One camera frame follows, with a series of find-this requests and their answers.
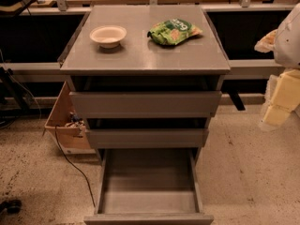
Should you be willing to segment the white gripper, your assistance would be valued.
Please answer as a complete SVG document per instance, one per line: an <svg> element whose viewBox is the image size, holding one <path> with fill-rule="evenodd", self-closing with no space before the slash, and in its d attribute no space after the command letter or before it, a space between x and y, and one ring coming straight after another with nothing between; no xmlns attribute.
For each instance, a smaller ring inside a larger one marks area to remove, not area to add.
<svg viewBox="0 0 300 225"><path fill-rule="evenodd" d="M277 29L261 38L254 50L269 53L274 50ZM262 105L260 129L271 131L282 126L291 113L300 105L300 71L286 69L279 76L271 75L265 91Z"/></svg>

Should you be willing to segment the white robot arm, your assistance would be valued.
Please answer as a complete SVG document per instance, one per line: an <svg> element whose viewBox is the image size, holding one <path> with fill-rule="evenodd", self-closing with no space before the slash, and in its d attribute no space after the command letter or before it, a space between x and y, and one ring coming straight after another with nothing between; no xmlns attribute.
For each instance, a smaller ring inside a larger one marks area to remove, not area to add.
<svg viewBox="0 0 300 225"><path fill-rule="evenodd" d="M275 62L285 67L278 76L271 75L262 106L260 128L279 128L300 105L300 4L297 4L279 27L261 38L254 50L272 52Z"/></svg>

